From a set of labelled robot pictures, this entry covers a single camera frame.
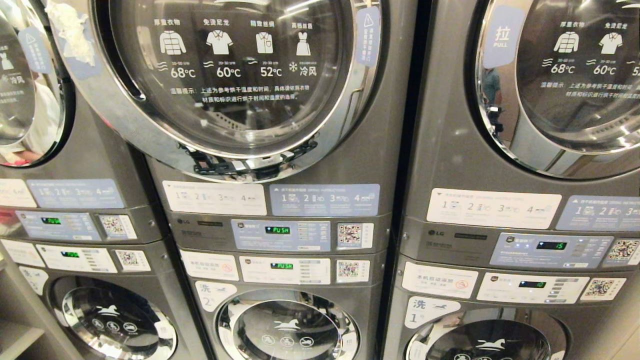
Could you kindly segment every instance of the stacked washer dryer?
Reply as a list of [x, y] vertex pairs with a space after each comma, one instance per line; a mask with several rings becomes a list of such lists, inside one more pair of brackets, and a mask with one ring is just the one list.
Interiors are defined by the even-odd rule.
[[205, 359], [144, 157], [74, 93], [40, 1], [1, 2], [0, 39], [7, 253], [85, 359]]
[[433, 3], [384, 359], [592, 359], [640, 261], [640, 6], [469, 5]]
[[60, 2], [100, 53], [78, 87], [154, 158], [218, 359], [377, 356], [415, 3]]

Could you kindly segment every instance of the sticker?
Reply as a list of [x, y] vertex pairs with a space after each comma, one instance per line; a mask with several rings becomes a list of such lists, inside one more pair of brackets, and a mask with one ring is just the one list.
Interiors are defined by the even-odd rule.
[[196, 291], [202, 309], [212, 313], [218, 305], [237, 293], [238, 289], [234, 285], [222, 282], [196, 281]]
[[240, 267], [245, 282], [296, 285], [331, 284], [331, 260], [329, 259], [240, 256]]
[[613, 236], [502, 233], [491, 265], [522, 268], [597, 268]]
[[53, 64], [47, 47], [42, 40], [43, 34], [34, 26], [20, 30], [18, 40], [29, 63], [29, 68], [34, 72], [50, 74], [53, 72]]
[[580, 301], [610, 301], [616, 298], [627, 279], [621, 277], [594, 277], [589, 281]]
[[602, 267], [638, 265], [640, 263], [640, 239], [618, 239], [605, 257]]
[[42, 244], [36, 245], [36, 248], [47, 266], [52, 269], [77, 272], [118, 272], [105, 248]]
[[380, 9], [376, 6], [360, 9], [356, 13], [356, 61], [375, 66], [380, 49]]
[[88, 213], [16, 211], [30, 238], [46, 240], [100, 241], [100, 234]]
[[267, 215], [264, 188], [259, 184], [162, 182], [169, 208], [183, 213]]
[[640, 197], [573, 195], [556, 229], [640, 231]]
[[22, 276], [27, 280], [33, 291], [42, 296], [44, 284], [49, 278], [49, 274], [42, 269], [28, 268], [26, 266], [18, 266]]
[[417, 265], [407, 261], [402, 287], [418, 293], [469, 299], [477, 278], [477, 271]]
[[512, 6], [496, 6], [484, 39], [485, 69], [511, 63], [516, 57], [525, 13]]
[[329, 221], [231, 220], [242, 250], [331, 251]]
[[368, 282], [369, 260], [338, 260], [336, 261], [336, 276], [338, 283]]
[[404, 326], [409, 329], [417, 329], [428, 322], [458, 310], [460, 310], [460, 303], [457, 301], [420, 296], [410, 297], [406, 305]]
[[0, 179], [0, 206], [38, 207], [29, 188], [21, 179]]
[[107, 239], [133, 240], [138, 235], [128, 215], [98, 215]]
[[445, 224], [548, 229], [561, 195], [435, 188], [427, 221]]
[[142, 250], [116, 250], [122, 271], [151, 271], [145, 252]]
[[210, 254], [180, 250], [187, 274], [205, 279], [239, 281], [236, 259], [233, 255]]
[[112, 179], [27, 180], [27, 185], [41, 208], [124, 208]]
[[373, 217], [378, 214], [379, 184], [272, 184], [275, 216]]
[[371, 249], [373, 223], [338, 223], [338, 250]]
[[477, 299], [523, 304], [574, 304], [588, 277], [500, 274], [484, 275]]
[[33, 244], [7, 239], [2, 239], [1, 241], [14, 262], [41, 268], [45, 267]]

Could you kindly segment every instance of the shelf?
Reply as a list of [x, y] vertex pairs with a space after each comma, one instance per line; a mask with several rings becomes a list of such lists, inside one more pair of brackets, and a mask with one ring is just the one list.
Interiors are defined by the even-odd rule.
[[14, 360], [39, 339], [44, 331], [0, 320], [0, 360]]

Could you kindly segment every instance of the clothing icon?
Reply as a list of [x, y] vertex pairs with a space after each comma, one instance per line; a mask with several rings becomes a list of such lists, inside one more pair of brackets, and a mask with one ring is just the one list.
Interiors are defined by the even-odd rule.
[[600, 54], [613, 55], [616, 53], [616, 50], [622, 46], [622, 35], [618, 33], [608, 33], [602, 38], [598, 45], [602, 46]]
[[578, 41], [580, 37], [574, 31], [567, 31], [558, 38], [554, 51], [561, 54], [568, 54], [578, 51]]
[[207, 36], [207, 45], [213, 48], [215, 55], [229, 55], [229, 46], [233, 44], [229, 34], [222, 30], [214, 30]]
[[186, 53], [182, 36], [173, 30], [165, 30], [160, 34], [160, 52], [167, 55]]
[[13, 70], [13, 64], [8, 58], [6, 58], [6, 53], [0, 53], [0, 58], [2, 59], [3, 70]]
[[307, 32], [300, 31], [298, 33], [298, 48], [296, 49], [296, 55], [298, 56], [311, 56], [311, 49], [307, 43]]
[[259, 54], [273, 54], [273, 38], [271, 34], [264, 31], [255, 35], [255, 43], [258, 46]]

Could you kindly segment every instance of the dress icon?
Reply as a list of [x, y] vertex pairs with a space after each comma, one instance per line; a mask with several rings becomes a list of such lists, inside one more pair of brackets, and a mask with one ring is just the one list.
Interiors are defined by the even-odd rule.
[[298, 48], [296, 49], [297, 56], [311, 56], [311, 49], [307, 42], [307, 32], [301, 31], [298, 33]]

